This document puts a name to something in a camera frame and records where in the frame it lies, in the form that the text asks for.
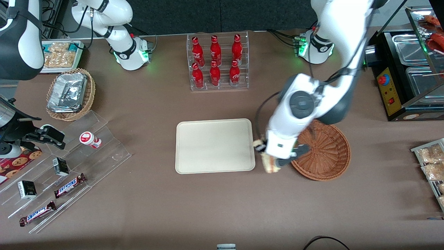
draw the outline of red switch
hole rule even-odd
[[[387,78],[385,76],[381,76],[378,78],[378,83],[383,85],[387,81]]]

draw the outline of yellow control panel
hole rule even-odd
[[[386,68],[377,78],[379,91],[381,91],[382,100],[384,101],[385,109],[389,116],[401,109],[401,102],[395,85],[392,81],[390,70]]]

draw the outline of snickers bar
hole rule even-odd
[[[75,188],[78,184],[86,181],[86,177],[81,173],[79,176],[77,176],[74,180],[68,182],[66,185],[61,187],[59,190],[54,191],[55,198],[58,199],[62,197],[63,195],[67,194],[69,191],[71,191],[73,188]]]
[[[43,215],[45,215],[51,211],[54,211],[54,210],[57,210],[57,208],[56,208],[54,202],[50,202],[48,205],[42,207],[41,209],[35,211],[34,213],[21,218],[20,219],[20,226],[26,226],[27,224],[31,223],[34,219],[40,218]]]

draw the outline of stainless steel tray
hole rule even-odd
[[[406,66],[428,65],[416,35],[396,35],[392,37],[401,63]]]
[[[405,70],[410,86],[414,91],[415,95],[419,95],[426,92],[430,88],[436,85],[436,79],[434,76],[423,77],[423,75],[432,74],[430,67],[409,67]],[[433,102],[443,102],[444,101],[444,89],[435,89],[429,95],[426,95],[421,102],[433,103]]]

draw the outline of red and white container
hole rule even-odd
[[[221,71],[218,67],[217,62],[214,60],[211,61],[210,77],[211,77],[211,84],[214,87],[218,87],[220,85],[220,80],[221,80]]]
[[[193,43],[193,57],[199,68],[205,66],[205,59],[203,58],[203,49],[199,44],[199,39],[197,37],[193,37],[191,39]]]
[[[97,138],[91,132],[83,132],[80,135],[79,140],[81,143],[83,143],[85,145],[89,145],[95,149],[98,149],[102,145],[102,140],[100,138]]]
[[[222,50],[221,46],[219,45],[217,36],[211,36],[210,51],[211,59],[216,61],[218,66],[220,66],[222,64]]]
[[[233,54],[233,60],[238,61],[238,65],[242,64],[242,44],[241,44],[241,35],[234,35],[234,43],[231,47],[231,52]]]
[[[199,66],[197,63],[193,63],[193,81],[194,85],[197,89],[203,89],[203,73],[202,70],[199,69]]]
[[[239,76],[241,75],[241,70],[238,67],[238,61],[233,60],[231,62],[230,68],[230,85],[231,87],[239,86]]]

